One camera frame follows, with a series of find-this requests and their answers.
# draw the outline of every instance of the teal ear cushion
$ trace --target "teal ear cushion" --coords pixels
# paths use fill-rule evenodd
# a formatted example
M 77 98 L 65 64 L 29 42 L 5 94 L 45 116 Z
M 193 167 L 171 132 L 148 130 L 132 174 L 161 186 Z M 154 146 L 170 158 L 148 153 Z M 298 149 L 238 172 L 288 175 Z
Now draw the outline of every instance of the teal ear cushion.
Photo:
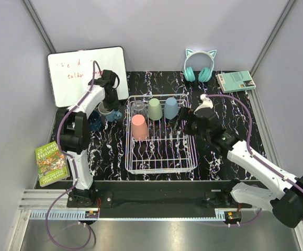
M 189 82 L 193 82 L 195 80 L 195 76 L 194 76 L 192 67 L 189 66 L 186 68 L 186 70 L 184 72 L 184 76 L 185 76 L 186 80 Z
M 203 68 L 203 70 L 199 73 L 199 78 L 198 80 L 200 82 L 207 82 L 210 80 L 210 78 L 212 77 L 212 74 L 211 74 L 211 70 L 210 68 Z

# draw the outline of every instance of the cat ear headphones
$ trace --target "cat ear headphones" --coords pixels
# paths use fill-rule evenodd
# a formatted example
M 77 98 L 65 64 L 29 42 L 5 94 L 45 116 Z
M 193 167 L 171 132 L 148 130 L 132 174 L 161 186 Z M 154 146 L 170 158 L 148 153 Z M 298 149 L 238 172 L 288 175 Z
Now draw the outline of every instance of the cat ear headphones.
M 198 80 L 200 82 L 207 82 L 212 77 L 212 72 L 214 70 L 214 57 L 216 55 L 216 50 L 207 52 L 207 51 L 193 51 L 190 49 L 186 49 L 186 59 L 185 59 L 185 63 L 184 63 L 184 76 L 185 76 L 185 79 L 189 82 L 194 82 L 195 75 L 194 75 L 192 67 L 189 66 L 188 68 L 186 68 L 186 62 L 191 56 L 193 56 L 195 54 L 200 54 L 200 53 L 205 54 L 210 57 L 210 59 L 212 60 L 212 67 L 211 67 L 211 69 L 208 67 L 203 68 L 203 70 L 201 72 L 199 72 Z

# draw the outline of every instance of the pink cup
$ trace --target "pink cup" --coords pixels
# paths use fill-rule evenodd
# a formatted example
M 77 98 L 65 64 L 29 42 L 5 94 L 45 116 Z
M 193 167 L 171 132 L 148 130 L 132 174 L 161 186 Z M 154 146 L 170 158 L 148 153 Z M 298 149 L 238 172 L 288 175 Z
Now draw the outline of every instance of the pink cup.
M 137 141 L 143 141 L 149 137 L 149 129 L 143 115 L 137 114 L 132 117 L 131 132 L 132 136 Z

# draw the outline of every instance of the clear glass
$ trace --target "clear glass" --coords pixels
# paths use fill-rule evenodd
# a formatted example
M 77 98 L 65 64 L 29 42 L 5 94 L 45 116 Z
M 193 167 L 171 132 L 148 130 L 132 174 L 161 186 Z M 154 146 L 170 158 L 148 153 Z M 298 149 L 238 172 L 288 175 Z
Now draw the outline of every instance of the clear glass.
M 148 118 L 147 106 L 143 101 L 137 100 L 131 105 L 131 116 L 133 117 L 136 114 L 141 114 L 145 119 Z

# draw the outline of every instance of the headphone headband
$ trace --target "headphone headband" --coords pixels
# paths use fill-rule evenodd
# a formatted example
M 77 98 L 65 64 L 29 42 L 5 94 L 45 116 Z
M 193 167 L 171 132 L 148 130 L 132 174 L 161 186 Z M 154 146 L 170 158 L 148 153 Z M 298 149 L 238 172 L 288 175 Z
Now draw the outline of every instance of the headphone headband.
M 209 52 L 207 52 L 207 51 L 195 51 L 195 52 L 192 52 L 190 55 L 188 55 L 188 56 L 186 57 L 186 59 L 185 59 L 184 70 L 186 70 L 186 62 L 187 62 L 187 60 L 188 60 L 191 56 L 193 56 L 193 55 L 195 55 L 195 54 L 205 54 L 205 55 L 209 56 L 210 59 L 212 60 L 212 67 L 211 67 L 210 70 L 211 70 L 211 72 L 214 70 L 214 58 L 213 58 L 213 56 L 212 56 Z

